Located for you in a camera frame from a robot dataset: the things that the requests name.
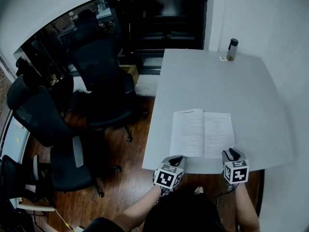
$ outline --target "bottle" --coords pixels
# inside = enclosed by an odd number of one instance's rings
[[[228,61],[234,61],[236,51],[237,51],[237,46],[238,46],[238,40],[236,39],[231,39],[230,46],[228,47],[228,52],[226,55],[226,58]]]

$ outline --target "bottle cap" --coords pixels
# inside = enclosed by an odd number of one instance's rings
[[[232,46],[238,46],[238,40],[236,40],[236,39],[231,39],[231,45]]]

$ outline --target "open book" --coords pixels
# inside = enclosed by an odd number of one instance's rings
[[[192,109],[174,113],[169,155],[221,158],[233,148],[234,131],[230,114]]]

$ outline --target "wooden floor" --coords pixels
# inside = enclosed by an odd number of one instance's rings
[[[122,128],[106,129],[104,134],[94,131],[98,142],[102,142],[101,150],[106,153],[108,163],[119,164],[123,168],[121,173],[111,171],[102,177],[103,180],[98,180],[99,186],[105,192],[105,197],[100,198],[94,187],[66,194],[54,192],[53,202],[57,211],[73,228],[87,227],[97,217],[113,219],[153,186],[153,171],[144,170],[141,166],[155,99],[140,97],[139,101],[141,107],[149,110],[149,116],[147,119],[141,118],[135,124],[129,125],[133,137],[131,143],[126,142],[125,131]],[[72,127],[86,129],[85,118],[68,114],[66,121]],[[27,156],[32,158],[39,154],[40,162],[49,162],[49,152],[49,148],[43,147],[30,136],[26,147]],[[259,180],[259,171],[250,173],[247,189],[254,206],[258,199]],[[226,182],[222,174],[185,174],[179,188],[193,192],[197,186],[203,186],[211,200],[219,193],[226,192]],[[218,211],[226,230],[235,231],[234,193],[220,198]],[[38,217],[37,222],[46,232],[68,231],[56,212]]]

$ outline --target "cardboard box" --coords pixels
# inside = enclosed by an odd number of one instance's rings
[[[126,73],[131,74],[131,76],[133,77],[133,83],[134,86],[137,83],[137,80],[139,79],[139,73],[137,71],[136,65],[126,65],[126,64],[121,64],[119,65],[119,67],[124,70]]]

